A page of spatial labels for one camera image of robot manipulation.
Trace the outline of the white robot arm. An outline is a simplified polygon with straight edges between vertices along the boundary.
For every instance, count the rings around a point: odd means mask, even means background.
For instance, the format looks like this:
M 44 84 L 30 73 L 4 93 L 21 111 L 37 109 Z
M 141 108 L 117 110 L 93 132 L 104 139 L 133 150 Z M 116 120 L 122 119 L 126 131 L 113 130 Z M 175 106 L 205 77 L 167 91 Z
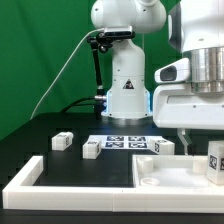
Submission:
M 96 0 L 91 20 L 98 49 L 112 50 L 112 86 L 101 115 L 119 124 L 151 117 L 159 128 L 224 130 L 224 0 Z M 168 27 L 181 58 L 154 73 L 145 88 L 146 48 L 132 38 Z

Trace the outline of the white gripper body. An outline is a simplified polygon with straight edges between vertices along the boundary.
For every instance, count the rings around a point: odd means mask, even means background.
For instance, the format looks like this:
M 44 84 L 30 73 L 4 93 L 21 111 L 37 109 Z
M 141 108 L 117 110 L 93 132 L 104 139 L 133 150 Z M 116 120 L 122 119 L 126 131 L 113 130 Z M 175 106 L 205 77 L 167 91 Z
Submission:
M 224 130 L 224 93 L 194 93 L 190 61 L 182 58 L 158 69 L 153 121 L 158 127 Z

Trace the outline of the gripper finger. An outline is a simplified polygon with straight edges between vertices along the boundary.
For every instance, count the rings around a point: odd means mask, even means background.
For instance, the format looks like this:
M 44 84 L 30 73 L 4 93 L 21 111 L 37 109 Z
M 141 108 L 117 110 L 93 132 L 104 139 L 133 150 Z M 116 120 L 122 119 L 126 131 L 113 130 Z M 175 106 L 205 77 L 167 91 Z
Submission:
M 177 129 L 177 136 L 180 139 L 181 143 L 184 146 L 184 154 L 188 154 L 189 146 L 192 144 L 192 141 L 189 136 L 189 131 L 184 128 L 178 128 Z

